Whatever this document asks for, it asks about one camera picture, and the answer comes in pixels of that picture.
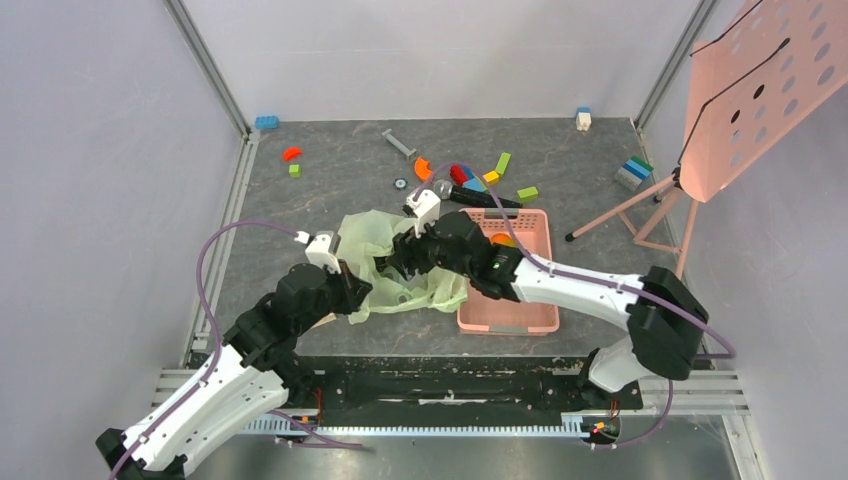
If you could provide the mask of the pink music stand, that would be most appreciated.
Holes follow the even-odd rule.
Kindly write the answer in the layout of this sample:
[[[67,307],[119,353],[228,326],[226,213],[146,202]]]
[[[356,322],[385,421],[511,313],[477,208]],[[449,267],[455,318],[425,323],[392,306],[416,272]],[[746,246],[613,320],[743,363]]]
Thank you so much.
[[[683,197],[691,201],[679,246],[681,275],[698,208],[729,186],[847,81],[845,0],[746,1],[691,54],[686,133],[677,167],[654,186],[566,235],[618,217],[636,245]]]

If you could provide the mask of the red arch block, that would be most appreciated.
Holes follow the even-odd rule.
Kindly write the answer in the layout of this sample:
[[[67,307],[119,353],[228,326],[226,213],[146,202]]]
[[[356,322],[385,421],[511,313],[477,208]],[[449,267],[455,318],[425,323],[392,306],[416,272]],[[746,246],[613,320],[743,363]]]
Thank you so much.
[[[302,149],[299,147],[289,147],[285,149],[281,155],[281,158],[284,162],[290,162],[293,159],[299,157],[302,154]]]

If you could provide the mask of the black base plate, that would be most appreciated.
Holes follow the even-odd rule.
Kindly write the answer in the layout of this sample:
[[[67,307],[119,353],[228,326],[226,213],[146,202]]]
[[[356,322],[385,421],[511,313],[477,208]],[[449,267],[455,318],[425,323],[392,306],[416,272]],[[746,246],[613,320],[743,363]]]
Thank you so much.
[[[299,356],[272,371],[292,404],[315,394],[324,410],[367,407],[518,406],[573,412],[640,409],[636,382],[608,393],[588,379],[589,361],[561,356]]]

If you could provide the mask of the pink plastic basket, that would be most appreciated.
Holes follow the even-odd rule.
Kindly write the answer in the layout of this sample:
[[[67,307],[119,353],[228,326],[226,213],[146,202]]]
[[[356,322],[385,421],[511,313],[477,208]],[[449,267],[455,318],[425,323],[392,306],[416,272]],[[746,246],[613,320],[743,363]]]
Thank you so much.
[[[547,213],[541,209],[509,209],[507,216],[493,208],[467,208],[466,213],[482,229],[483,234],[496,247],[514,244],[511,232],[533,254],[544,258],[552,256]],[[492,273],[502,287],[505,297],[493,299],[470,286],[467,300],[457,311],[457,325],[464,334],[545,336],[560,327],[556,306],[528,303],[517,300],[517,291],[511,286],[515,274],[511,272],[524,256],[516,251],[510,256],[498,257],[499,266]]]

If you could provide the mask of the fake mango green orange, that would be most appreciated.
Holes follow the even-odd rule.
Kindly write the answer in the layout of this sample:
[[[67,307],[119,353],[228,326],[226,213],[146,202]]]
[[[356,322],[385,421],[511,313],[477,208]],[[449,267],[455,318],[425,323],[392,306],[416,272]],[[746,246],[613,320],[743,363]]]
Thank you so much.
[[[514,248],[517,247],[516,240],[511,235],[509,235],[507,233],[503,233],[503,232],[495,233],[495,234],[493,234],[489,237],[489,240],[493,245],[502,245],[502,246],[508,246],[508,247],[514,247]]]

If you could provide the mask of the orange curved track piece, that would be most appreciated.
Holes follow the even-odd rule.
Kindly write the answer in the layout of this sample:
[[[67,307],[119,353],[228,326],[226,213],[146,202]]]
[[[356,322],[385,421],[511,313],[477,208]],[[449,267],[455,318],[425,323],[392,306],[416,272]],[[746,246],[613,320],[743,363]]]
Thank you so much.
[[[433,174],[431,169],[430,161],[425,159],[424,157],[418,157],[413,164],[414,173],[416,177],[421,181],[427,181],[430,176]]]

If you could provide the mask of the long green block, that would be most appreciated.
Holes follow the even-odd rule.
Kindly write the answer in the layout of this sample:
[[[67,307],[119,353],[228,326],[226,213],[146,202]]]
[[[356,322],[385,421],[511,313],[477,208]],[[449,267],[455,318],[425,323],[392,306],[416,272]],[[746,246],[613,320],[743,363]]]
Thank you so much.
[[[495,172],[499,176],[503,176],[509,166],[511,160],[511,154],[509,152],[502,152],[497,161]]]

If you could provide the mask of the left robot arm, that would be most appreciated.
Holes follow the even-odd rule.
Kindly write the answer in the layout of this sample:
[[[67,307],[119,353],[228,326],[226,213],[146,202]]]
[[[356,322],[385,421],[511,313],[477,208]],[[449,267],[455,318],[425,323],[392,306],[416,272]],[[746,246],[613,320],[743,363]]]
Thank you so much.
[[[184,479],[261,415],[306,405],[314,381],[295,352],[298,338],[330,314],[358,311],[372,289],[345,264],[336,273],[308,263],[292,267],[163,404],[97,438],[110,478]]]

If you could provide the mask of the red blue brick stack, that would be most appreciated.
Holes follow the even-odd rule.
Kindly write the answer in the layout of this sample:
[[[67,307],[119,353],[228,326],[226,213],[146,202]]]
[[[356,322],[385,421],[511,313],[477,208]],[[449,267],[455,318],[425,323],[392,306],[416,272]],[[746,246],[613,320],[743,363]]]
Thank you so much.
[[[458,187],[476,192],[486,191],[479,178],[468,167],[454,164],[450,167],[449,174],[453,183]]]

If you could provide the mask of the grey blue green brick stack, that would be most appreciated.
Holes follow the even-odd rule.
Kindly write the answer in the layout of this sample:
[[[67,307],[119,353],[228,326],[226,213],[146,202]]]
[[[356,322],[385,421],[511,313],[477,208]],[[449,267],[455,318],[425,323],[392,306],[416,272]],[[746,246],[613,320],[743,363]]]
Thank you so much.
[[[654,171],[654,167],[638,156],[630,157],[614,175],[614,181],[631,191],[640,187]]]

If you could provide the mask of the blue brick at wall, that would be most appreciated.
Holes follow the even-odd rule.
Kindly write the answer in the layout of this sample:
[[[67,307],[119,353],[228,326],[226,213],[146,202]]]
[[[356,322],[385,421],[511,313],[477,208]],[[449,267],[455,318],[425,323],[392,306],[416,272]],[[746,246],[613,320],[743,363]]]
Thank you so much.
[[[265,115],[256,117],[254,126],[261,131],[273,130],[279,127],[279,123],[279,118],[276,115]]]

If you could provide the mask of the short green block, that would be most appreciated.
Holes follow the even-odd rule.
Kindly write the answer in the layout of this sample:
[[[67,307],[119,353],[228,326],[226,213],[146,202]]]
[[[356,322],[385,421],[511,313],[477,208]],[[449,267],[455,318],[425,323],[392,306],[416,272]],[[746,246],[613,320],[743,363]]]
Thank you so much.
[[[535,186],[525,187],[516,191],[516,199],[520,203],[535,201],[539,197],[539,190]]]

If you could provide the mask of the white blue small brick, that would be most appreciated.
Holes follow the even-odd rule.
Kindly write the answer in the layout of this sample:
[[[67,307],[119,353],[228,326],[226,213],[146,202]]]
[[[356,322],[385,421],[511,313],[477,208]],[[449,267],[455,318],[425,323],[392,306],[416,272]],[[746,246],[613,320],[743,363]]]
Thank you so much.
[[[589,107],[578,107],[575,112],[575,127],[579,132],[587,132],[592,125],[592,115]]]

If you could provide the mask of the black microphone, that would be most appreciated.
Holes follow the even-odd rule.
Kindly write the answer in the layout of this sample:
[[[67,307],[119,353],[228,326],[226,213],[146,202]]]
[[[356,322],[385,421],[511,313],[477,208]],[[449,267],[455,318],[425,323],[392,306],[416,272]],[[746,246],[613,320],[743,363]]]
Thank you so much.
[[[523,207],[521,202],[492,196],[487,192],[456,186],[446,180],[434,181],[432,190],[441,200],[449,200],[473,208],[496,208],[498,205],[505,209],[520,209]]]

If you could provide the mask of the yellow small block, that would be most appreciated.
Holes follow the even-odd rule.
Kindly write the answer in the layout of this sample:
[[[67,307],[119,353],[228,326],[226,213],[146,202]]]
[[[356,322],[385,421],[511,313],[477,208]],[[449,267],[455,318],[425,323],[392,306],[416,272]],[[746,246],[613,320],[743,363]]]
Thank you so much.
[[[492,170],[483,175],[483,180],[488,185],[496,185],[501,179],[501,175],[499,172]]]

